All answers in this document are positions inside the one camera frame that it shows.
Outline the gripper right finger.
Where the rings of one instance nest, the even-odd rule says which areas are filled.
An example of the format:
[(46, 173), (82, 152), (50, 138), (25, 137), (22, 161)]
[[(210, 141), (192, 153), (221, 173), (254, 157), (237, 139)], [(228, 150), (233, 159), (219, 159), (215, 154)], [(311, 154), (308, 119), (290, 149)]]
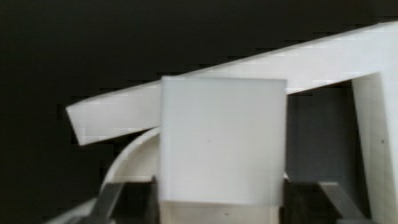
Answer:
[(283, 224), (377, 224), (336, 182), (285, 181)]

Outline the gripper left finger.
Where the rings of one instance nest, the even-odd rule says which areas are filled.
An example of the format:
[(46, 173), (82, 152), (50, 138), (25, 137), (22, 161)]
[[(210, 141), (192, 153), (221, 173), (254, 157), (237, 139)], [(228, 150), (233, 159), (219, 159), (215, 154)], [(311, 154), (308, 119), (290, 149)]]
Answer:
[(158, 224), (157, 182), (109, 183), (82, 224)]

